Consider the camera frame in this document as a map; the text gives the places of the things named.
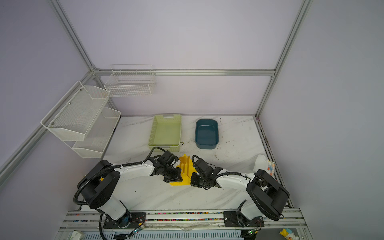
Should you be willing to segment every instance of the small toy figure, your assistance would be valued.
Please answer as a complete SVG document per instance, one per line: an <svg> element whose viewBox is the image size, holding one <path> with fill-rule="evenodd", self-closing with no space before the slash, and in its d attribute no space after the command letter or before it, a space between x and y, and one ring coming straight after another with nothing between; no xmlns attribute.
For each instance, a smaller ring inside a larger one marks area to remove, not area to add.
<svg viewBox="0 0 384 240"><path fill-rule="evenodd" d="M295 234L289 228L283 228L280 232L287 240L299 240L299 237L296 237Z"/></svg>

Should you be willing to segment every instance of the white wire basket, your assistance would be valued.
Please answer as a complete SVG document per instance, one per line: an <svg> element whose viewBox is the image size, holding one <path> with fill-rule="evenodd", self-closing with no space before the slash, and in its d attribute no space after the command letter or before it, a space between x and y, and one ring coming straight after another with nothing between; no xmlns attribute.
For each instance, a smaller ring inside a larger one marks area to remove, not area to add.
<svg viewBox="0 0 384 240"><path fill-rule="evenodd" d="M103 108L85 140L76 142L72 149L82 158L101 158L120 115L121 112L117 110Z"/></svg>
<svg viewBox="0 0 384 240"><path fill-rule="evenodd" d="M75 86L78 90L53 120L46 123L50 112L41 121L62 141L84 141L109 99L109 91L105 89L83 86L80 82Z"/></svg>
<svg viewBox="0 0 384 240"><path fill-rule="evenodd" d="M153 65L111 65L104 87L113 97L150 96L156 85Z"/></svg>

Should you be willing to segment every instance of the green plastic basket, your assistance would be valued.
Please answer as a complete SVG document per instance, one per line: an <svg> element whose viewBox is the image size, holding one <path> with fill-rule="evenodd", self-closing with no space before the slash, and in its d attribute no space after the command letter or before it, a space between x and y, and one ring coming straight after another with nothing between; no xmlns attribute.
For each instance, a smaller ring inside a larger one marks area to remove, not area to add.
<svg viewBox="0 0 384 240"><path fill-rule="evenodd" d="M148 147L161 147L164 150L178 152L181 138L181 115L155 115Z"/></svg>

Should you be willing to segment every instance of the light purple wall panel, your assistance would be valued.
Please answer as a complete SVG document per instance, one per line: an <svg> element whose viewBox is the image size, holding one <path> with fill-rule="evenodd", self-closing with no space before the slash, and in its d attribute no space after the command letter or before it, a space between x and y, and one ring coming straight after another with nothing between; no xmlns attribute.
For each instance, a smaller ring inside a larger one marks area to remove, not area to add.
<svg viewBox="0 0 384 240"><path fill-rule="evenodd" d="M0 165L87 68L45 0L0 7ZM52 240L96 164L47 133L0 192L1 239Z"/></svg>
<svg viewBox="0 0 384 240"><path fill-rule="evenodd" d="M302 0L62 0L98 68L274 69Z"/></svg>
<svg viewBox="0 0 384 240"><path fill-rule="evenodd" d="M383 239L384 2L315 0L261 121L314 239Z"/></svg>
<svg viewBox="0 0 384 240"><path fill-rule="evenodd" d="M0 8L0 165L87 72L45 0Z"/></svg>
<svg viewBox="0 0 384 240"><path fill-rule="evenodd" d="M254 114L269 80L269 76L158 76L152 96L112 99L122 115Z"/></svg>

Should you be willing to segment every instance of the yellow toy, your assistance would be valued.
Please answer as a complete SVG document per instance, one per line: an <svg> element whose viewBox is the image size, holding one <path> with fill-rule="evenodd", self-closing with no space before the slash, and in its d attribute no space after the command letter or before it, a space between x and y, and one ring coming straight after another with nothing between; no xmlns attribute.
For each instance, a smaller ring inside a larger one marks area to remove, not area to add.
<svg viewBox="0 0 384 240"><path fill-rule="evenodd" d="M181 168L181 177L183 178L182 182L170 182L169 184L172 186L180 186L180 185L191 185L191 176L193 172L197 172L193 167L192 160L189 156L185 155L179 157L180 164L177 167Z"/></svg>
<svg viewBox="0 0 384 240"><path fill-rule="evenodd" d="M299 240L299 237L295 236L295 234L289 228L283 228L280 234L283 235L287 240Z"/></svg>

